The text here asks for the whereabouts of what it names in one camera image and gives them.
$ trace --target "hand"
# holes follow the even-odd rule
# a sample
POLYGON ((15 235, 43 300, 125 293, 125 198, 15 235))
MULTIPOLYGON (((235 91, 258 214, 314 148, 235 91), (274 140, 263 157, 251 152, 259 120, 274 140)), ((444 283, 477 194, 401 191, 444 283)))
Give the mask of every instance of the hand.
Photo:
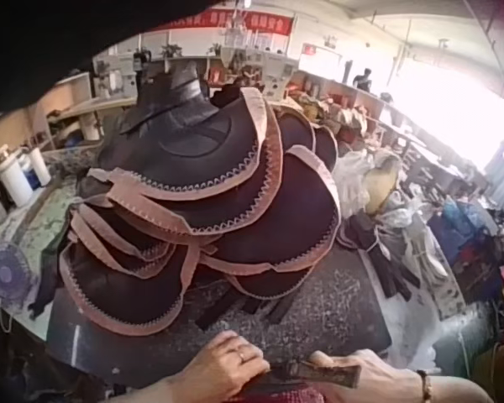
POLYGON ((328 403, 420 403, 423 384, 420 375, 408 369, 394 369, 370 350, 360 350, 348 357, 329 357, 316 351, 309 361, 320 367, 360 365, 360 382, 356 389, 335 384, 314 383, 328 403))
POLYGON ((269 369, 259 348, 227 331, 167 381, 174 403, 218 403, 237 395, 249 380, 269 369))

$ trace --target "stacked shoe parts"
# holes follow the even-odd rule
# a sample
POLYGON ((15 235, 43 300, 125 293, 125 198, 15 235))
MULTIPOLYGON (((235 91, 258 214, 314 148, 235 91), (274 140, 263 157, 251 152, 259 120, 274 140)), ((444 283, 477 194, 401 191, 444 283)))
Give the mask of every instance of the stacked shoe parts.
POLYGON ((196 73, 142 93, 82 181, 60 275, 84 315, 142 336, 179 315, 208 267, 258 301, 294 292, 340 222, 333 135, 253 88, 217 109, 196 73))

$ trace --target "ceiling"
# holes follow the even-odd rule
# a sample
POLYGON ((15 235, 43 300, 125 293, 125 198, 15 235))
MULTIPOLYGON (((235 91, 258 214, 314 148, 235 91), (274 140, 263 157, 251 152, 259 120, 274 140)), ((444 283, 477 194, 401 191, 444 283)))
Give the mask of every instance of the ceiling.
POLYGON ((448 55, 504 77, 504 7, 498 0, 324 1, 336 4, 353 20, 365 20, 407 40, 414 50, 438 52, 439 40, 447 39, 448 55))

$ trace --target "ring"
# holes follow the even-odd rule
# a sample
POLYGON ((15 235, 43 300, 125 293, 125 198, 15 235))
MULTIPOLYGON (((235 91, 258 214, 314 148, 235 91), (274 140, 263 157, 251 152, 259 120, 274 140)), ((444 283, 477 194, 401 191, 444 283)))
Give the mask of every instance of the ring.
POLYGON ((239 350, 235 350, 235 353, 237 353, 240 356, 240 358, 241 358, 241 365, 244 364, 246 362, 246 359, 244 358, 243 353, 241 353, 239 350))

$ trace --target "gray table surface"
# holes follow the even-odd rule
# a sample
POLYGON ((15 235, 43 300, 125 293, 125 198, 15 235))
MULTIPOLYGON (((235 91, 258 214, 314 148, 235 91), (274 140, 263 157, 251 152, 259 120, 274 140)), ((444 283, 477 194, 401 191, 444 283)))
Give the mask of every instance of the gray table surface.
POLYGON ((224 282, 186 294, 181 315, 165 331, 141 338, 111 333, 87 320, 67 292, 56 293, 47 335, 49 353, 108 383, 144 387, 178 372, 215 334, 233 329, 263 349, 271 362, 332 355, 391 344, 370 278, 357 253, 334 245, 299 292, 280 325, 239 309, 206 332, 195 321, 228 288, 224 282))

